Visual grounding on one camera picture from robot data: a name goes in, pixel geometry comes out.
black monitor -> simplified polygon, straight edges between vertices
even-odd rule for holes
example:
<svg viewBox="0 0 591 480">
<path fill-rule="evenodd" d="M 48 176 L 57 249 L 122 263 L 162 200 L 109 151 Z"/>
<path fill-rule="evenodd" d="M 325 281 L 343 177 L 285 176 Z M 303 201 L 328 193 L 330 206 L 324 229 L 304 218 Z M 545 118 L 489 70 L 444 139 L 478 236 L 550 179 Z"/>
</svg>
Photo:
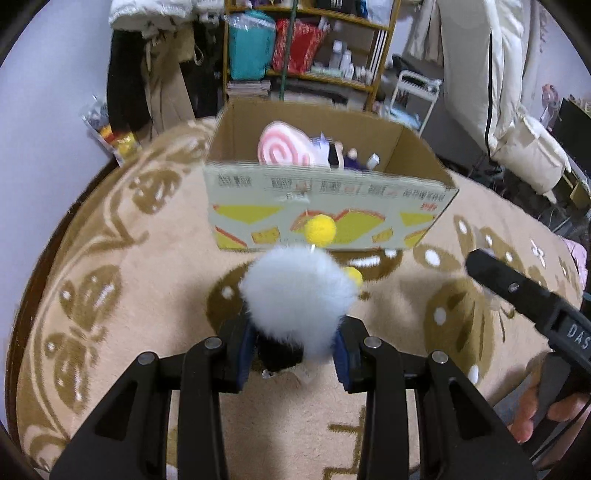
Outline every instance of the black monitor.
<svg viewBox="0 0 591 480">
<path fill-rule="evenodd" d="M 591 117 L 562 99 L 552 136 L 585 173 L 591 172 Z"/>
</svg>

green pole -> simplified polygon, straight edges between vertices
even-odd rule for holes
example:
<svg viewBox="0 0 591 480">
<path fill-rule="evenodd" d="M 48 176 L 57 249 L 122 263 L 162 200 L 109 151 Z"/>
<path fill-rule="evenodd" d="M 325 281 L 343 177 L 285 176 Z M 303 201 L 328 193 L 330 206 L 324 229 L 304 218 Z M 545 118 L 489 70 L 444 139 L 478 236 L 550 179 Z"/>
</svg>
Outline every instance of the green pole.
<svg viewBox="0 0 591 480">
<path fill-rule="evenodd" d="M 279 90 L 279 100 L 283 101 L 283 94 L 285 93 L 285 81 L 287 80 L 287 66 L 290 61 L 291 39 L 294 34 L 294 25 L 296 23 L 298 0 L 293 0 L 291 5 L 290 26 L 287 29 L 287 42 L 285 44 L 285 53 L 283 55 L 283 69 L 281 71 L 281 89 Z"/>
</svg>

cardboard box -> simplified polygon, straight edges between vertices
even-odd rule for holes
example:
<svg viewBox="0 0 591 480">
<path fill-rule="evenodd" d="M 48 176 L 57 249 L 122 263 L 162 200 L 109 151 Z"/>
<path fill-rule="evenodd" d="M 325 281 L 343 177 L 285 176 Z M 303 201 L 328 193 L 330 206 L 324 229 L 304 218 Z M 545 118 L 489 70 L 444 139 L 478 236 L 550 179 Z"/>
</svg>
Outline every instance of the cardboard box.
<svg viewBox="0 0 591 480">
<path fill-rule="evenodd" d="M 261 166 L 259 137 L 272 121 L 310 137 L 320 132 L 372 153 L 374 172 Z M 337 225 L 331 249 L 412 248 L 457 194 L 428 145 L 406 127 L 362 112 L 305 103 L 235 99 L 220 118 L 204 175 L 209 215 L 223 249 L 304 242 L 303 225 L 318 213 Z"/>
</svg>

teal bag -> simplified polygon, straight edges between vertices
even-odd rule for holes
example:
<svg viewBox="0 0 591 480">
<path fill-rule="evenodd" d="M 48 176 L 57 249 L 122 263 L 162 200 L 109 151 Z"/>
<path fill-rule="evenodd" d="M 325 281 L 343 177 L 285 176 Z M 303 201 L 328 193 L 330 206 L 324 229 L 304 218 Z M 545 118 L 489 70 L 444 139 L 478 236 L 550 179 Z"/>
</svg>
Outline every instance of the teal bag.
<svg viewBox="0 0 591 480">
<path fill-rule="evenodd" d="M 275 46 L 277 27 L 269 15 L 256 10 L 229 18 L 230 77 L 260 80 L 265 76 Z"/>
</svg>

metal screw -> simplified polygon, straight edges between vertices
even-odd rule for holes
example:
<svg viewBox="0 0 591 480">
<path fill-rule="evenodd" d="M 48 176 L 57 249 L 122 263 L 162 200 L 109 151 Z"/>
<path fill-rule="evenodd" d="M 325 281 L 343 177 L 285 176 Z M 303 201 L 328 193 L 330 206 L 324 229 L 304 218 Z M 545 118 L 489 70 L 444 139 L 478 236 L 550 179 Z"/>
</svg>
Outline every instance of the metal screw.
<svg viewBox="0 0 591 480">
<path fill-rule="evenodd" d="M 138 363 L 140 365 L 149 365 L 154 360 L 156 360 L 156 355 L 154 355 L 152 352 L 144 352 L 138 356 Z"/>
<path fill-rule="evenodd" d="M 433 360 L 435 360 L 438 364 L 444 364 L 449 360 L 449 357 L 447 356 L 447 353 L 442 352 L 441 350 L 435 350 L 432 354 L 431 357 L 433 358 Z"/>
<path fill-rule="evenodd" d="M 363 343 L 368 348 L 378 348 L 382 345 L 382 341 L 378 337 L 365 337 Z"/>
<path fill-rule="evenodd" d="M 205 340 L 205 348 L 208 350 L 215 350 L 216 348 L 220 348 L 222 346 L 222 339 L 218 337 L 209 337 Z"/>
</svg>

